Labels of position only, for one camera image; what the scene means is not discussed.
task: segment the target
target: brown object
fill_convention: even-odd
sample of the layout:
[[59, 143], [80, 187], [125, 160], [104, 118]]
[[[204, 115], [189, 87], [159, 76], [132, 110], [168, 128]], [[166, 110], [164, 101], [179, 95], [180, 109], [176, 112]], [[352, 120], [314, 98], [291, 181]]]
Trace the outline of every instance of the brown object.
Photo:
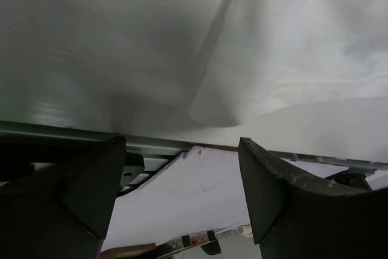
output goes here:
[[100, 259], [135, 258], [156, 248], [156, 244], [119, 247], [106, 250], [100, 254]]

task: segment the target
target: white cloth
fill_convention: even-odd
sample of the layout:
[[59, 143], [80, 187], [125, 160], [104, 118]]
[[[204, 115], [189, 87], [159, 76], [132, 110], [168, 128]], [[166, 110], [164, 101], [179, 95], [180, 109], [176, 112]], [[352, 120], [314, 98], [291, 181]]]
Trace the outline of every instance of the white cloth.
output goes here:
[[114, 131], [150, 109], [235, 126], [388, 96], [388, 0], [1, 2], [3, 120]]

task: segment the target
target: white fabric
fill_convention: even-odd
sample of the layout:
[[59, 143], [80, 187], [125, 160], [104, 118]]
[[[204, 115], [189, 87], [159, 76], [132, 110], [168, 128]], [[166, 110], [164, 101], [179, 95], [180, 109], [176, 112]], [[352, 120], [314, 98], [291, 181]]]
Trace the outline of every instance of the white fabric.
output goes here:
[[4, 120], [132, 133], [388, 95], [387, 0], [1, 3]]

